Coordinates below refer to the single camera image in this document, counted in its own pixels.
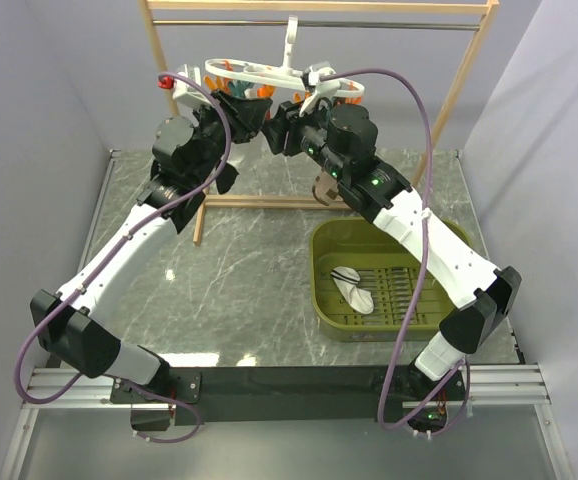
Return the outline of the teal clothes clip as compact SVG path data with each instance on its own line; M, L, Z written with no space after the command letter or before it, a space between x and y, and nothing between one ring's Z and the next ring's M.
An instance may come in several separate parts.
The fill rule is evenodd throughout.
M229 80L226 84L228 93L235 98L247 99L248 92L252 88L253 84L251 82L246 82L242 80Z

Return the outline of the white plastic clip hanger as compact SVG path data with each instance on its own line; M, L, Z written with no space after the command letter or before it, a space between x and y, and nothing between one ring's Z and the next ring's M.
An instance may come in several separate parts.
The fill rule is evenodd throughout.
M280 66L236 59L209 59L205 61L205 70L217 77L305 92L309 96L303 86L301 76L311 65L305 70L294 69L292 66L293 47L296 43L298 27L299 19L295 16L290 16L287 22L283 60ZM341 98L358 104L364 95L365 87L349 78L342 77L338 80L341 86L332 98Z

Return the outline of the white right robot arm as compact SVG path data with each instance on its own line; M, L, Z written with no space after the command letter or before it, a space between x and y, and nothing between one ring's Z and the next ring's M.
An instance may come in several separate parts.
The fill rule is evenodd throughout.
M521 275L481 257L424 207L408 180L377 156L378 128L366 108L338 104L306 114L300 109L284 102L263 123L270 150L314 160L336 181L345 204L412 254L454 305L408 367L409 390L429 399L442 388L443 376L508 316Z

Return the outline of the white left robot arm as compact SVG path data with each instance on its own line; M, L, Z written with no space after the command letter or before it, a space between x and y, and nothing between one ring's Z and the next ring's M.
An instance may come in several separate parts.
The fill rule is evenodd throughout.
M145 401L171 394L169 363L126 343L103 323L134 277L186 227L201 206L210 176L226 193L237 170L228 150L255 138L269 115L269 98L242 99L213 93L213 103L193 116L170 117L156 130L150 180L123 225L98 254L56 292L39 291L30 308L39 345L81 375L108 375L133 383Z

